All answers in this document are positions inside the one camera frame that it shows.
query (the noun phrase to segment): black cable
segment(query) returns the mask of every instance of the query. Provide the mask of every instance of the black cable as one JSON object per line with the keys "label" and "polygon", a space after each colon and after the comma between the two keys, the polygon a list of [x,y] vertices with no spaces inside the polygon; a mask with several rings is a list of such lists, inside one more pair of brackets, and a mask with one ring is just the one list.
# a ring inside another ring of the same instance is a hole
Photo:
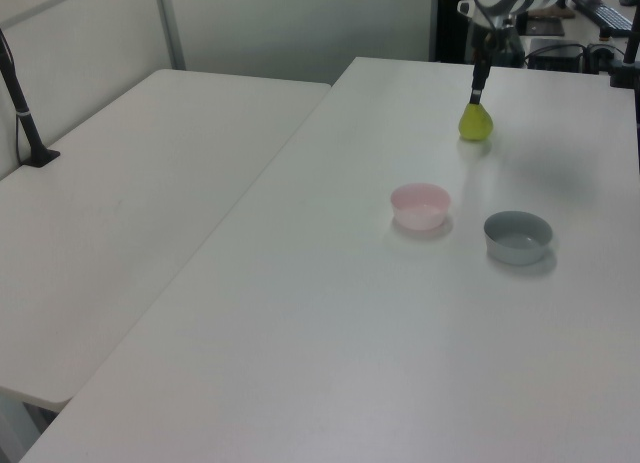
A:
{"label": "black cable", "polygon": [[22,166],[22,160],[20,159],[20,148],[18,146],[18,129],[20,128],[20,118],[16,115],[16,158],[18,160],[18,166]]}
{"label": "black cable", "polygon": [[[13,69],[16,69],[16,63],[13,59],[13,53],[11,53],[11,47],[4,37],[4,33],[0,31],[0,41],[2,41],[2,46],[4,46],[5,51],[9,55],[9,60],[11,60],[11,66]],[[18,166],[22,166],[22,160],[20,159],[20,147],[19,147],[19,129],[20,129],[20,118],[16,114],[16,159],[18,160]]]}
{"label": "black cable", "polygon": [[589,45],[589,49],[593,49],[593,48],[611,48],[613,50],[616,50],[618,53],[620,53],[622,56],[624,56],[624,51],[622,51],[620,48],[616,48],[613,45],[608,45],[606,43],[594,43],[592,45]]}
{"label": "black cable", "polygon": [[0,40],[2,40],[2,45],[4,46],[4,49],[7,51],[7,54],[9,55],[9,60],[11,60],[11,66],[13,66],[13,69],[15,69],[16,63],[13,60],[13,53],[11,53],[11,47],[9,46],[7,39],[4,37],[4,33],[2,33],[2,30],[0,30]]}
{"label": "black cable", "polygon": [[570,48],[570,47],[580,48],[580,49],[582,49],[582,51],[585,51],[587,49],[586,46],[581,45],[580,43],[564,43],[562,45],[545,46],[544,48],[540,48],[540,49],[538,49],[536,51],[532,51],[531,53],[529,53],[527,56],[524,57],[524,61],[526,62],[530,57],[538,56],[538,55],[540,55],[542,53],[546,53],[548,51],[558,50],[560,48]]}

